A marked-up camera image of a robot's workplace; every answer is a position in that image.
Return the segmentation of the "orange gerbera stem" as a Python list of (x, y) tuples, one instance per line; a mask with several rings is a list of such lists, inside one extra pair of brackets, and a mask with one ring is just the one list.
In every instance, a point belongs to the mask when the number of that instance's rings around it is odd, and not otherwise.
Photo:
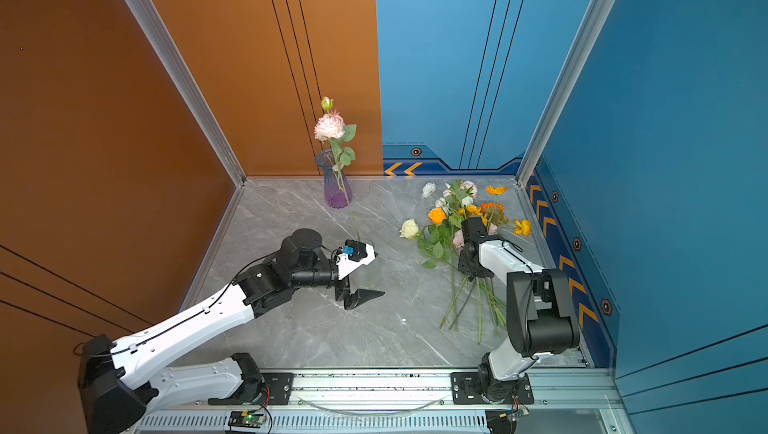
[[(479, 207), (484, 225), (487, 228), (489, 235), (497, 235), (500, 226), (503, 226), (508, 222), (505, 217), (504, 207), (498, 203), (485, 203)], [(485, 293), (488, 301), (489, 312), (491, 315), (491, 322), (495, 329), (502, 326), (503, 321), (502, 311), (504, 308), (503, 302), (497, 297), (494, 288), (494, 281), (487, 280), (485, 282)]]

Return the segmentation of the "pink rose stem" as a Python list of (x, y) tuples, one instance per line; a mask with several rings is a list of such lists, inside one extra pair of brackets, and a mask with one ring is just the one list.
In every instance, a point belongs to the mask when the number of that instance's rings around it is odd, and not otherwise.
[[(337, 172), (342, 171), (345, 174), (345, 169), (350, 167), (356, 160), (356, 153), (350, 146), (350, 143), (356, 137), (357, 125), (347, 124), (341, 113), (334, 107), (334, 101), (327, 96), (321, 98), (320, 108), (322, 116), (315, 123), (313, 130), (314, 138), (322, 145), (327, 145), (326, 149), (332, 151), (335, 163), (333, 170)], [(351, 207), (352, 200), (349, 206), (345, 208), (349, 211), (353, 222), (354, 237), (360, 241), (361, 235), (357, 216)]]

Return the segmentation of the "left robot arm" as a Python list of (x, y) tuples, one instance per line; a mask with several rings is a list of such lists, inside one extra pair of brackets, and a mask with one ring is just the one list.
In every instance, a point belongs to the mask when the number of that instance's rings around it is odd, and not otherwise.
[(143, 331), (86, 342), (79, 354), (77, 387), (86, 429), (122, 433), (144, 415), (193, 401), (247, 405), (268, 401), (265, 376), (252, 356), (185, 368), (174, 362), (216, 336), (288, 303), (302, 288), (331, 288), (347, 310), (380, 297), (352, 290), (352, 274), (377, 257), (372, 245), (348, 240), (326, 254), (321, 235), (298, 229), (280, 248), (238, 271), (210, 297)]

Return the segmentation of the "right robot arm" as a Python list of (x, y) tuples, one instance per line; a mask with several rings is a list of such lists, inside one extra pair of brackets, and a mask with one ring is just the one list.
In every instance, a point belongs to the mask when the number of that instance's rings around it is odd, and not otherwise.
[(527, 260), (511, 242), (490, 234), (479, 217), (464, 220), (461, 229), (459, 272), (475, 285), (499, 279), (506, 287), (501, 320), (507, 338), (483, 356), (476, 373), (452, 376), (454, 402), (531, 404), (529, 371), (539, 361), (580, 344), (569, 277)]

